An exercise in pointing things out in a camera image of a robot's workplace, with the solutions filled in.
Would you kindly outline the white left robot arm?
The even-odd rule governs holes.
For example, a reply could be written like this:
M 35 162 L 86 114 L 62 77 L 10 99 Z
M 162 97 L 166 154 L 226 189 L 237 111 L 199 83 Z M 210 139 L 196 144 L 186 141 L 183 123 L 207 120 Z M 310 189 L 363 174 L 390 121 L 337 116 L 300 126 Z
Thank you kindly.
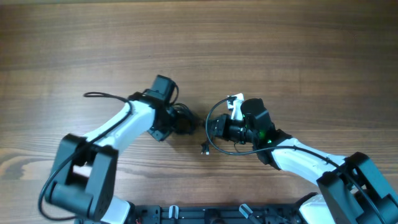
M 156 141 L 172 133 L 177 90 L 173 80 L 157 75 L 149 89 L 121 97 L 122 110 L 100 128 L 82 137 L 66 135 L 39 193 L 40 214 L 52 219 L 44 212 L 47 202 L 72 212 L 77 223 L 135 223 L 134 204 L 114 196 L 118 157 L 144 132 Z

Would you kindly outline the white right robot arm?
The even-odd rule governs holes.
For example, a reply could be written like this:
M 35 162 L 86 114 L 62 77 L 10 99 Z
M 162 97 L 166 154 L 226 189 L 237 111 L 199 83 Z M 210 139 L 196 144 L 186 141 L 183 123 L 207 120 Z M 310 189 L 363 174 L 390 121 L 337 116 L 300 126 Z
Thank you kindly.
M 204 122 L 207 143 L 220 138 L 252 144 L 265 165 L 291 172 L 315 184 L 314 194 L 299 205 L 307 223 L 397 223 L 397 193 L 369 156 L 339 156 L 306 146 L 277 129 L 260 98 L 223 100 L 231 114 Z

